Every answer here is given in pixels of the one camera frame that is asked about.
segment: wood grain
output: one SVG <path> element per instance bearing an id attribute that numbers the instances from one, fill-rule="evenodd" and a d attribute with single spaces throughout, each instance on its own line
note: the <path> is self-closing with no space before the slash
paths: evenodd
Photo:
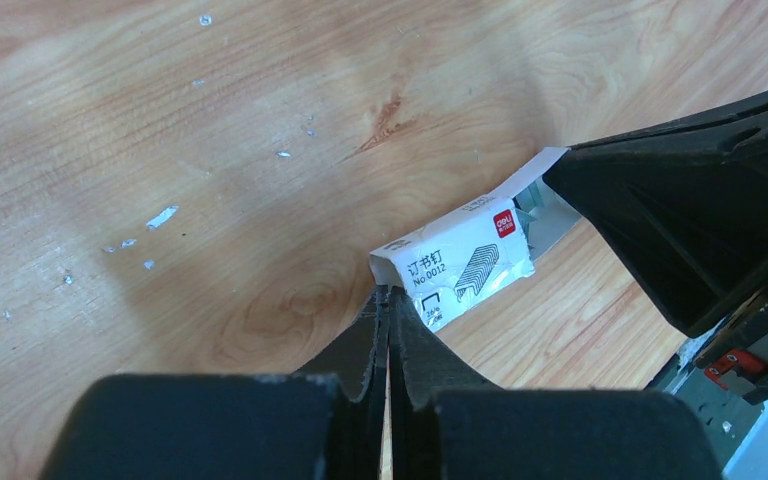
<path id="1" fill-rule="evenodd" d="M 368 251 L 540 147 L 767 89 L 768 1 L 705 7 L 0 0 L 0 478 L 101 376 L 300 366 Z M 493 380 L 637 387 L 680 342 L 588 225 L 538 268 L 441 332 Z"/>

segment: white debris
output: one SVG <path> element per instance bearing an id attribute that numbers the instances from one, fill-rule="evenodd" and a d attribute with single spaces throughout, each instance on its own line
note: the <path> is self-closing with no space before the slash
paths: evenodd
<path id="1" fill-rule="evenodd" d="M 159 228 L 161 225 L 166 223 L 167 220 L 172 218 L 172 215 L 175 215 L 175 212 L 177 211 L 178 211 L 177 205 L 171 205 L 169 207 L 166 207 L 166 209 L 160 212 L 156 217 L 146 222 L 146 227 L 148 227 L 149 230 L 155 230 Z"/>

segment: red component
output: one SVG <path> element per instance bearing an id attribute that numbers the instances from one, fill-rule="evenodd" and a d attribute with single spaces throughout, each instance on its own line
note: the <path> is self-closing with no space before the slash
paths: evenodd
<path id="1" fill-rule="evenodd" d="M 719 385 L 723 390 L 728 390 L 728 387 L 720 383 L 720 377 L 734 368 L 740 368 L 745 373 L 755 375 L 766 370 L 767 365 L 755 355 L 733 348 L 719 360 L 709 365 L 708 368 L 705 369 L 705 376 Z"/>
<path id="2" fill-rule="evenodd" d="M 510 210 L 496 214 L 493 217 L 493 222 L 496 224 L 499 238 L 505 238 L 516 231 L 516 223 L 514 223 L 514 216 Z"/>

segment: deli logo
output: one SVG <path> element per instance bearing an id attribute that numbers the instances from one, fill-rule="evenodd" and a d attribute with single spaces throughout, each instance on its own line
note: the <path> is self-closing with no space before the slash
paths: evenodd
<path id="1" fill-rule="evenodd" d="M 499 238 L 505 238 L 516 231 L 516 223 L 514 223 L 514 216 L 510 210 L 496 214 L 493 217 L 493 223 L 496 224 L 496 232 L 499 233 Z"/>

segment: wooden table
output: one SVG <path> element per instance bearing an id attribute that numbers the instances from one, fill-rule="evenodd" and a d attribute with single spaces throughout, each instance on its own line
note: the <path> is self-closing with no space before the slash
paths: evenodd
<path id="1" fill-rule="evenodd" d="M 768 1 L 0 0 L 0 478 L 101 376 L 300 366 L 541 147 L 767 88 Z M 682 340 L 586 223 L 441 337 L 519 387 Z"/>

